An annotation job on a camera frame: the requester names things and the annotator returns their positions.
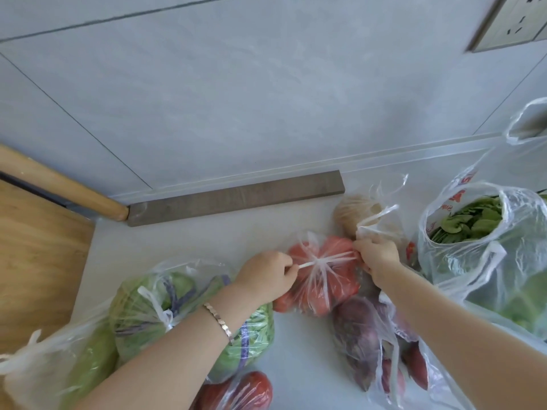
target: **bracelet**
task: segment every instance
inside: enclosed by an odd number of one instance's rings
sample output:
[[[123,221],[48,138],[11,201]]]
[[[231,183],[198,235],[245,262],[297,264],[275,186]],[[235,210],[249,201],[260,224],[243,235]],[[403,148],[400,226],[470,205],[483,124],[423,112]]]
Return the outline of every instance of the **bracelet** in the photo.
[[[228,328],[228,325],[226,325],[226,322],[224,322],[224,319],[221,318],[221,316],[218,314],[218,312],[211,306],[209,302],[205,302],[203,306],[211,312],[211,315],[217,320],[218,324],[221,326],[221,328],[226,332],[226,336],[228,337],[230,341],[230,345],[234,344],[234,335]]]

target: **person's left hand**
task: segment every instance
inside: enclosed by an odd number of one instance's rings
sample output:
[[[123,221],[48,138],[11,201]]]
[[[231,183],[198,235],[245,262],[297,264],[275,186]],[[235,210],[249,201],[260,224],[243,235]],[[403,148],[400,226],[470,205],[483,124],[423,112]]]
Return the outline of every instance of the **person's left hand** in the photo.
[[[235,284],[256,298],[257,307],[284,295],[297,278],[298,265],[291,256],[265,251],[251,257],[241,268]]]

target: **hand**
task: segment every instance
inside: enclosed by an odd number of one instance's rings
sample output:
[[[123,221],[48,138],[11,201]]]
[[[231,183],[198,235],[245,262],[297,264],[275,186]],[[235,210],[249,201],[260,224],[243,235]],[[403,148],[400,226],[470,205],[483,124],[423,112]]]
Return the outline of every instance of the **hand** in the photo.
[[[298,265],[291,256],[278,251],[265,251],[251,257],[241,268],[235,284],[256,298],[257,307],[284,295],[297,278]]]
[[[386,240],[380,235],[353,242],[353,247],[361,253],[363,262],[373,277],[376,286],[379,284],[380,275],[384,270],[393,269],[393,265],[400,265],[399,251],[393,241]]]

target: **gray wooden block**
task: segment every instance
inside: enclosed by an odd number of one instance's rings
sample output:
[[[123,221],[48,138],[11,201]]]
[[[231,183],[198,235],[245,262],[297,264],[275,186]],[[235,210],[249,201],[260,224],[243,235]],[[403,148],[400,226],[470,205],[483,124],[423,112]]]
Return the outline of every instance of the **gray wooden block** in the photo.
[[[333,196],[346,191],[340,171],[303,175],[223,190],[132,204],[127,224],[131,227],[234,212],[253,207]]]

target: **forearm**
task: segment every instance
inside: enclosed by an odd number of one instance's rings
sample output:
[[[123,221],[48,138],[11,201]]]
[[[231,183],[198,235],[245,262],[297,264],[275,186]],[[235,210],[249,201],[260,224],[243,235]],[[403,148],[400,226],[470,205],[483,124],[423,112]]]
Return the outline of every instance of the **forearm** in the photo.
[[[543,408],[547,358],[449,300],[402,265],[382,289],[479,410]]]
[[[209,303],[234,333],[260,306],[237,284],[219,291]],[[215,318],[199,307],[106,379],[78,409],[187,409],[227,344]]]

